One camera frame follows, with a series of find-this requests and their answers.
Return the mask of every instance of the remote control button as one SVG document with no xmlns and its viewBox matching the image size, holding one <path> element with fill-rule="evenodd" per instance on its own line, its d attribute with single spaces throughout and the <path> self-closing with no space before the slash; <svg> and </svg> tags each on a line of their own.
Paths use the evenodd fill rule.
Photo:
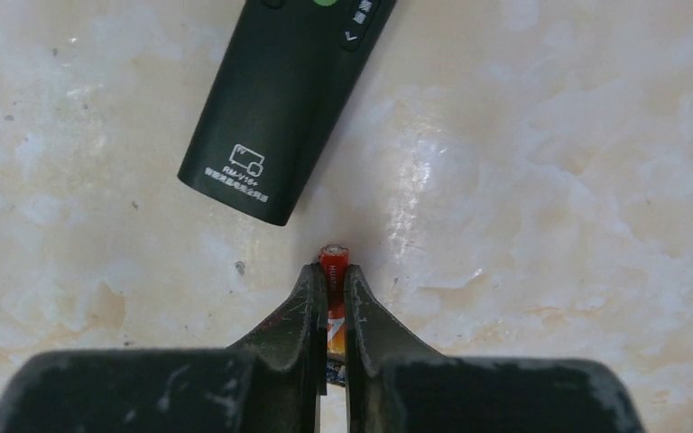
<svg viewBox="0 0 693 433">
<path fill-rule="evenodd" d="M 267 6 L 271 7 L 272 9 L 277 9 L 279 7 L 282 7 L 282 4 L 285 2 L 285 0 L 262 0 L 262 3 Z"/>
<path fill-rule="evenodd" d="M 374 19 L 380 0 L 355 0 L 349 8 L 346 23 L 341 29 L 339 39 L 341 46 L 347 51 L 357 51 L 363 42 L 365 32 Z"/>
<path fill-rule="evenodd" d="M 347 51 L 357 51 L 363 41 L 365 31 L 354 25 L 347 25 L 341 31 L 341 46 Z"/>
</svg>

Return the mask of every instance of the scratch mark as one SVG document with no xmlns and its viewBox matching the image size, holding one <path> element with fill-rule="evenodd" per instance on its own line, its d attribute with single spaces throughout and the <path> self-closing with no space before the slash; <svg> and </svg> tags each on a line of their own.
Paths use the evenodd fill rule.
<svg viewBox="0 0 693 433">
<path fill-rule="evenodd" d="M 136 418 L 136 410 L 131 409 L 126 413 L 126 416 L 124 417 L 124 424 L 130 423 L 134 420 L 134 418 Z"/>
<path fill-rule="evenodd" d="M 231 391 L 237 386 L 237 379 L 230 379 L 229 382 L 225 384 L 224 391 Z"/>
<path fill-rule="evenodd" d="M 235 399 L 232 397 L 224 397 L 221 395 L 212 394 L 211 392 L 205 392 L 203 397 L 205 397 L 206 400 L 225 408 L 225 413 L 227 415 L 226 425 L 228 427 L 231 426 L 235 418 L 235 414 L 237 413 L 237 402 Z"/>
<path fill-rule="evenodd" d="M 171 394 L 171 386 L 173 385 L 174 380 L 176 380 L 176 378 L 180 374 L 182 374 L 188 370 L 189 370 L 189 364 L 181 367 L 179 370 L 175 371 L 174 373 L 171 374 L 171 376 L 169 376 L 169 380 L 166 381 L 166 391 L 163 393 L 162 397 L 160 399 L 158 399 L 158 409 L 161 412 L 165 412 L 166 410 L 168 410 L 169 405 L 171 405 L 170 394 Z"/>
</svg>

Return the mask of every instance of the marble surface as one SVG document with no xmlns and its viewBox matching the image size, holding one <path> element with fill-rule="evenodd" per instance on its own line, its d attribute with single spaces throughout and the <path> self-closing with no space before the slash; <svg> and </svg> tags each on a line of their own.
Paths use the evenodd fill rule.
<svg viewBox="0 0 693 433">
<path fill-rule="evenodd" d="M 400 0 L 285 228 L 176 179 L 242 3 L 0 2 L 0 391 L 227 345 L 340 242 L 439 350 L 596 359 L 693 432 L 693 2 Z"/>
</svg>

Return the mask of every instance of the countertop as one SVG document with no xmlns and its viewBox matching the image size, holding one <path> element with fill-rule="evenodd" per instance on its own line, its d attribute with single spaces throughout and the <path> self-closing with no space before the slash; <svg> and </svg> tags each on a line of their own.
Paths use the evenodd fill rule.
<svg viewBox="0 0 693 433">
<path fill-rule="evenodd" d="M 338 242 L 438 350 L 594 359 L 693 432 L 693 2 L 400 0 L 284 228 L 176 178 L 242 5 L 0 2 L 0 391 L 228 345 Z"/>
</svg>

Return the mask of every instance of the orange battery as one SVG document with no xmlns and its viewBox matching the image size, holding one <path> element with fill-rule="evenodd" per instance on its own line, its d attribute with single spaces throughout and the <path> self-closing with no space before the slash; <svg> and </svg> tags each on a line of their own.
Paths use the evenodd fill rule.
<svg viewBox="0 0 693 433">
<path fill-rule="evenodd" d="M 349 250 L 338 245 L 328 245 L 320 250 L 319 260 L 328 280 L 328 354 L 344 356 L 347 352 L 344 276 L 349 266 Z"/>
</svg>

